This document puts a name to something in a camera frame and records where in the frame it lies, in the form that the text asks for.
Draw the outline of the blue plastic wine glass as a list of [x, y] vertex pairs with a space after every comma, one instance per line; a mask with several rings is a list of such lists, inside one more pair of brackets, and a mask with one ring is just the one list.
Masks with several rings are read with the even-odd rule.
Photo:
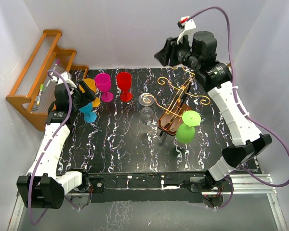
[[97, 119], [97, 114], [92, 109], [93, 103], [88, 103], [86, 106], [79, 108], [79, 111], [84, 114], [86, 123], [93, 123]]

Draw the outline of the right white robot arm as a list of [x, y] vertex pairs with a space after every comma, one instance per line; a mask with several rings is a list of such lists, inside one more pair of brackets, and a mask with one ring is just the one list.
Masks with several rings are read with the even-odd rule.
[[223, 179], [242, 164], [260, 154], [272, 138], [262, 134], [248, 118], [244, 105], [235, 95], [234, 72], [217, 61], [217, 40], [209, 31], [198, 31], [190, 42], [187, 35], [182, 42], [167, 38], [164, 47], [154, 57], [162, 66], [179, 64], [195, 72], [196, 81], [215, 102], [230, 130], [233, 144], [223, 149], [222, 157], [206, 171], [205, 185], [218, 190]]

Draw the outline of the magenta plastic wine glass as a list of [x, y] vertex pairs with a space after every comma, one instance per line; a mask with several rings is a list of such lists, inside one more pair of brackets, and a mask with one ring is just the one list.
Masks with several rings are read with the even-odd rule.
[[110, 75], [106, 73], [99, 73], [94, 80], [97, 88], [102, 93], [101, 100], [105, 103], [111, 102], [113, 100], [113, 94], [110, 92], [111, 88]]

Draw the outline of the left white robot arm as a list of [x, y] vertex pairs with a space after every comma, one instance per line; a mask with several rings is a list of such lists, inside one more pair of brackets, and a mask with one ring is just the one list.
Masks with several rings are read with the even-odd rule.
[[26, 207], [59, 209], [70, 191], [85, 192], [90, 186], [85, 170], [75, 168], [57, 176], [56, 168], [71, 131], [70, 117], [96, 99], [93, 83], [89, 79], [79, 81], [77, 86], [72, 81], [59, 82], [54, 96], [35, 161], [16, 182]]

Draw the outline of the red plastic wine glass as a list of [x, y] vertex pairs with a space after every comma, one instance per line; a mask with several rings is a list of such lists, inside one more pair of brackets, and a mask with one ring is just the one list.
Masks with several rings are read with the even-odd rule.
[[121, 90], [120, 99], [123, 102], [129, 102], [132, 99], [130, 92], [132, 84], [132, 76], [127, 72], [121, 72], [116, 76], [118, 88]]

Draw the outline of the yellow orange plastic wine glass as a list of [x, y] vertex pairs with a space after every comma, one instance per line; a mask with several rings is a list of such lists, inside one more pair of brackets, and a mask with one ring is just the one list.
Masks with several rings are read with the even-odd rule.
[[94, 81], [93, 79], [91, 79], [91, 78], [86, 78], [86, 79], [84, 79], [84, 82], [86, 83], [86, 85], [88, 86], [88, 88], [90, 89], [90, 91], [91, 91], [92, 93], [94, 93], [94, 95], [95, 95], [95, 100], [92, 102], [93, 108], [98, 107], [98, 106], [101, 104], [101, 100], [100, 100], [100, 98], [98, 98], [98, 97], [96, 96], [97, 87], [96, 87], [95, 81]]

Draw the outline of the clear glass wine glass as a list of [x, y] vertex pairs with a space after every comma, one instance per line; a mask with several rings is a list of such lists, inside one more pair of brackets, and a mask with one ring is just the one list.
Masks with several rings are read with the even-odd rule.
[[151, 93], [145, 92], [139, 96], [138, 101], [143, 106], [140, 110], [141, 122], [145, 125], [151, 125], [155, 118], [155, 112], [150, 107], [155, 102], [154, 96]]

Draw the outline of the green plastic wine glass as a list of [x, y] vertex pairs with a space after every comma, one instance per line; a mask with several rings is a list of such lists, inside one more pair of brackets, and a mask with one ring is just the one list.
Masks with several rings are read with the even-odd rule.
[[198, 112], [188, 110], [182, 115], [183, 123], [179, 126], [176, 132], [176, 139], [180, 143], [190, 143], [195, 135], [195, 127], [200, 125], [201, 116]]

